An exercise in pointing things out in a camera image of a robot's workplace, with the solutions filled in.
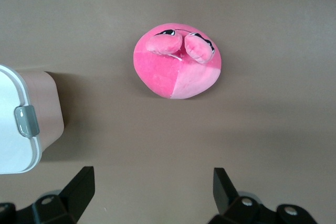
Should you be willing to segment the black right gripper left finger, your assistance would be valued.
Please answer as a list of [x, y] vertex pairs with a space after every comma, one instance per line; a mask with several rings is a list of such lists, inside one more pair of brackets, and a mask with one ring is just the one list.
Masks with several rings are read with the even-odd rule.
[[95, 194], [94, 184], [94, 168], [83, 167], [60, 193], [19, 210], [15, 224], [77, 224]]

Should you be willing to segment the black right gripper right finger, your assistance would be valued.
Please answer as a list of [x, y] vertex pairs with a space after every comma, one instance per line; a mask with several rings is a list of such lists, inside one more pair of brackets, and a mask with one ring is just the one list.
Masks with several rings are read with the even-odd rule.
[[272, 211], [238, 194], [224, 168], [214, 168], [213, 197], [218, 214], [208, 224], [317, 224], [302, 207], [282, 204]]

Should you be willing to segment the pink round plush toy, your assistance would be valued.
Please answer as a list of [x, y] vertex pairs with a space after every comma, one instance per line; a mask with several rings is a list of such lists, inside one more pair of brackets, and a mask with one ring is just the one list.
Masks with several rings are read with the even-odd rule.
[[155, 94], [187, 99], [208, 90], [219, 78], [222, 58], [202, 31], [185, 24], [158, 25], [137, 42], [133, 65]]

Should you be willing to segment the pink plastic storage box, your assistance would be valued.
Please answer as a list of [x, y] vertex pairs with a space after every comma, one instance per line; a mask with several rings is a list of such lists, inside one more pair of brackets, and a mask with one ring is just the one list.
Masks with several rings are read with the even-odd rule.
[[25, 71], [20, 75], [27, 85], [29, 99], [35, 109], [40, 129], [38, 137], [44, 151], [64, 131], [57, 86], [51, 75], [44, 71]]

